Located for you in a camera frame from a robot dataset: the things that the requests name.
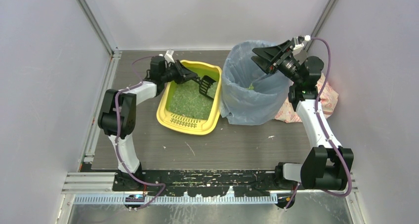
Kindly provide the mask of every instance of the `green litter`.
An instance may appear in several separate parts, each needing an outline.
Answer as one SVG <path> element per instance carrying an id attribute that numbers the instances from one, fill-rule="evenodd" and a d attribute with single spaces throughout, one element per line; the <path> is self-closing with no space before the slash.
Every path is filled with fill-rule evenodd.
<path id="1" fill-rule="evenodd" d="M 207 95 L 211 98 L 215 98 L 215 93 L 217 92 L 218 82 L 214 82 L 208 89 Z"/>
<path id="2" fill-rule="evenodd" d="M 214 82 L 208 89 L 207 95 L 215 97 L 218 82 Z M 168 106 L 168 111 L 193 119 L 206 120 L 210 117 L 214 100 L 199 93 L 199 84 L 188 81 L 177 85 Z"/>
<path id="3" fill-rule="evenodd" d="M 251 83 L 250 86 L 249 86 L 249 88 L 247 88 L 247 89 L 248 90 L 253 90 L 254 89 L 253 83 Z"/>

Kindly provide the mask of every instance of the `gray wall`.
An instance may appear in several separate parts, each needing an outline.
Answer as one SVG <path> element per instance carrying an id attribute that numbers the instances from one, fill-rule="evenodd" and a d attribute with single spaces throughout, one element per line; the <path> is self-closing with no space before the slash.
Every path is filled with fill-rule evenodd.
<path id="1" fill-rule="evenodd" d="M 320 37 L 340 93 L 329 122 L 355 153 L 368 223 L 418 223 L 419 1 L 339 0 Z"/>
<path id="2" fill-rule="evenodd" d="M 109 55 L 76 0 L 0 0 L 0 223 L 53 223 Z"/>
<path id="3" fill-rule="evenodd" d="M 227 48 L 310 34 L 327 0 L 88 0 L 119 49 Z"/>

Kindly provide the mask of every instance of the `yellow litter box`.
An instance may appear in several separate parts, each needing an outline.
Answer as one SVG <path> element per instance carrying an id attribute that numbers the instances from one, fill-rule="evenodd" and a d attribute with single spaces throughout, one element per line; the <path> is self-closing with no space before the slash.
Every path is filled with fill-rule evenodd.
<path id="1" fill-rule="evenodd" d="M 209 134 L 212 130 L 214 130 L 217 125 L 218 118 L 220 117 L 218 104 L 221 94 L 221 68 L 204 62 L 182 60 L 181 63 L 186 68 L 197 73 L 200 78 L 208 75 L 218 82 L 209 117 L 207 120 L 199 120 L 169 112 L 167 108 L 170 105 L 173 94 L 177 88 L 177 84 L 175 82 L 170 82 L 168 83 L 165 93 L 160 100 L 159 108 L 157 109 L 157 120 L 161 125 L 181 133 L 194 135 Z"/>

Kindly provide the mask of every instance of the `pink cloth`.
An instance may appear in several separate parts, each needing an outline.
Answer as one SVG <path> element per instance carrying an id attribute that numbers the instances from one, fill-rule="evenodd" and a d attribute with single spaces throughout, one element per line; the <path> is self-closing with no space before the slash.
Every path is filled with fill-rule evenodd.
<path id="1" fill-rule="evenodd" d="M 323 75 L 322 73 L 321 78 L 317 82 L 318 90 L 322 88 L 324 82 L 325 75 Z M 338 96 L 339 94 L 327 82 L 326 87 L 323 90 L 323 93 L 320 95 L 323 113 L 326 118 L 332 115 L 333 110 L 335 109 L 337 104 Z M 297 113 L 294 112 L 293 106 L 288 102 L 288 98 L 285 100 L 284 104 L 282 104 L 282 107 L 279 110 L 278 114 L 275 116 L 275 119 L 284 121 L 285 123 L 301 122 L 300 117 L 297 115 Z"/>

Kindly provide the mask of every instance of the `blue plastic bag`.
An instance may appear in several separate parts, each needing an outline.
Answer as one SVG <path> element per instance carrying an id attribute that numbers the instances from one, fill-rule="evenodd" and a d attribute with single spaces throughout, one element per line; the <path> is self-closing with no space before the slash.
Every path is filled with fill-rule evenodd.
<path id="1" fill-rule="evenodd" d="M 261 125 L 274 119 L 285 99 L 291 81 L 281 72 L 266 75 L 252 60 L 255 47 L 277 44 L 246 41 L 234 46 L 221 74 L 220 113 L 230 124 Z"/>

